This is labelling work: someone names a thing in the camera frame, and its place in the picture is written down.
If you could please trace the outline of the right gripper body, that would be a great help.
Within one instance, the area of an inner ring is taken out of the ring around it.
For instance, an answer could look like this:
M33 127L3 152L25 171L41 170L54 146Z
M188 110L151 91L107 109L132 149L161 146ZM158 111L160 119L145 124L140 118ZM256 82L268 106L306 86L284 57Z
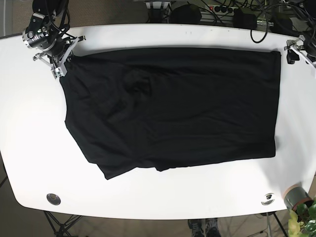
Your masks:
M54 24L56 13L43 15L33 13L28 27L23 32L23 42L27 48L38 49L33 60L40 60L50 67L53 76L58 79L67 73L65 62L71 60L73 49L78 42L85 40L85 36L74 37L67 33L70 29L70 14L62 14L60 26Z

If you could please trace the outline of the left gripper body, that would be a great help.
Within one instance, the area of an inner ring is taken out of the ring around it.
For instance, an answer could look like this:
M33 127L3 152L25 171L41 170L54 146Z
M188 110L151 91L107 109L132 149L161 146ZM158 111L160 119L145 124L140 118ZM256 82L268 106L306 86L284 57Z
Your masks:
M300 35L297 39L288 39L284 50L290 65L303 59L311 67L316 66L316 39L310 35Z

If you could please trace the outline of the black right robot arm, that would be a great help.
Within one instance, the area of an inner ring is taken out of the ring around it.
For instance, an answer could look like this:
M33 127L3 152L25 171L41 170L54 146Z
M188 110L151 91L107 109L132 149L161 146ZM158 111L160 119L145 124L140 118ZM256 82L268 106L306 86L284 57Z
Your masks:
M50 67L55 79L67 73L65 62L70 61L73 49L85 36L68 34L70 14L67 0L34 0L33 14L22 34L27 48L38 49L33 60L40 60Z

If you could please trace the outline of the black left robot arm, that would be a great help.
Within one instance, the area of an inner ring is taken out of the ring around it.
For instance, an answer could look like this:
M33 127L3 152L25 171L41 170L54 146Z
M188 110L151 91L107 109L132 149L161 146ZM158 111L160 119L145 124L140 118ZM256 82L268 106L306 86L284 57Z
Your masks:
M251 40L259 44L268 31L293 37L286 41L284 50L288 64L295 64L300 59L311 67L316 67L316 2L314 0L272 0L263 5L257 1L259 16L264 16L266 27L264 36Z

